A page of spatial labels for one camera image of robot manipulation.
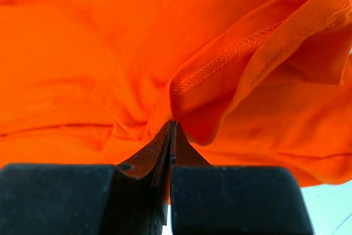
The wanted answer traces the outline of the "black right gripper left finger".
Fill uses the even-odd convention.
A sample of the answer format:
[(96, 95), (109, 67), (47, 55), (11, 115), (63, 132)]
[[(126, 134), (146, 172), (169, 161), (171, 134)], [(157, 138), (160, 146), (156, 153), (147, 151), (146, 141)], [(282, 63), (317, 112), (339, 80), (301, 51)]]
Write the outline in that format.
[(172, 123), (117, 165), (12, 163), (1, 169), (1, 234), (161, 234)]

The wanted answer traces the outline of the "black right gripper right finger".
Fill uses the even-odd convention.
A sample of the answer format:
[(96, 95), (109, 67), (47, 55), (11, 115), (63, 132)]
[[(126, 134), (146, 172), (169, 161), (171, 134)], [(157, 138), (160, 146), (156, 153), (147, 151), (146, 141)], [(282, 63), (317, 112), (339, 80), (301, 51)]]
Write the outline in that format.
[(273, 166), (213, 166), (178, 122), (170, 136), (174, 234), (313, 234), (292, 173)]

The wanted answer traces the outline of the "orange t-shirt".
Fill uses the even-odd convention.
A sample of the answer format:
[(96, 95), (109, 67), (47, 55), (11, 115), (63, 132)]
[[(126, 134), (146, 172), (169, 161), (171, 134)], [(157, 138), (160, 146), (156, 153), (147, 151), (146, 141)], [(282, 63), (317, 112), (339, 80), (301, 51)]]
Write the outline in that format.
[(213, 165), (351, 180), (351, 0), (1, 0), (1, 165), (118, 164), (171, 120)]

